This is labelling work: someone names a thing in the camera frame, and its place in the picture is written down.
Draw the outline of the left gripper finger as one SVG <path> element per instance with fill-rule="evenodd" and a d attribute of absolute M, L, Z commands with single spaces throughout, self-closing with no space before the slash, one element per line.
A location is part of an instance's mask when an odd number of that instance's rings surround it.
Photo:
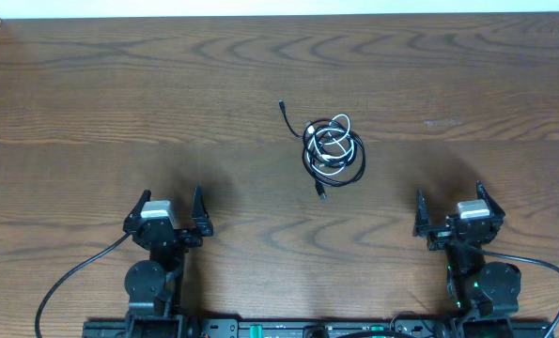
<path fill-rule="evenodd" d="M 139 197 L 137 203 L 126 217 L 127 225 L 133 225 L 141 218 L 141 211 L 143 210 L 145 203 L 150 201 L 150 198 L 151 198 L 151 191 L 144 190 L 141 196 Z"/>
<path fill-rule="evenodd" d="M 210 230 L 210 215 L 205 208 L 200 186 L 196 186 L 194 189 L 192 220 L 199 230 Z"/>

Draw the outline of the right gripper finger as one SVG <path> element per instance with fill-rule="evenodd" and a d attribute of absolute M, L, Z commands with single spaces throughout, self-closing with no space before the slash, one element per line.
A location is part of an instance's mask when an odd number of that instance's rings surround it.
<path fill-rule="evenodd" d="M 421 190 L 416 192 L 416 214 L 414 220 L 415 228 L 426 228 L 430 226 L 430 218 L 427 212 L 426 199 Z"/>
<path fill-rule="evenodd" d="M 493 217 L 499 217 L 499 218 L 505 217 L 504 210 L 488 194 L 487 190 L 485 189 L 481 181 L 477 180 L 475 182 L 475 190 L 476 190 L 477 198 L 483 200 L 487 204 L 490 213 Z"/>

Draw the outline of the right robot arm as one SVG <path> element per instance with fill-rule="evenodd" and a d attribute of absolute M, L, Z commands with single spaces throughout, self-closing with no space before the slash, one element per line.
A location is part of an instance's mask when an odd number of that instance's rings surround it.
<path fill-rule="evenodd" d="M 520 270 L 485 259 L 482 247 L 491 243 L 504 223 L 504 210 L 481 182 L 476 198 L 457 204 L 457 212 L 434 224 L 421 192 L 416 193 L 413 234 L 427 240 L 430 251 L 444 250 L 447 290 L 458 313 L 435 326 L 437 337 L 511 337 L 509 316 L 519 310 Z"/>

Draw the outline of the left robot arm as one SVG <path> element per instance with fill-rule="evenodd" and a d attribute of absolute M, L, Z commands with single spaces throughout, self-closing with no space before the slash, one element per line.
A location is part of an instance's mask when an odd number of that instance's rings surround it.
<path fill-rule="evenodd" d="M 180 305 L 185 255 L 202 246 L 203 238 L 213 235 L 199 187 L 194 189 L 191 219 L 192 227 L 180 227 L 171 203 L 153 201 L 149 190 L 142 193 L 125 218 L 123 231 L 149 252 L 148 259 L 135 263 L 125 276 L 124 287 L 129 295 L 126 337 L 201 335 L 201 324 Z"/>

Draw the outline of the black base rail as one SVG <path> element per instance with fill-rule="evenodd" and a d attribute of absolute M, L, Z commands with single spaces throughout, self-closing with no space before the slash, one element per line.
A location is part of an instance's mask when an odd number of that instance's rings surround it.
<path fill-rule="evenodd" d="M 365 332 L 384 337 L 388 331 L 412 338 L 427 337 L 543 337 L 549 324 L 538 320 L 493 319 L 468 321 L 459 329 L 436 320 L 420 320 L 405 315 L 394 321 L 270 321 L 235 318 L 194 317 L 86 321 L 82 335 L 87 338 L 209 337 L 209 338 L 306 338 L 344 337 Z"/>

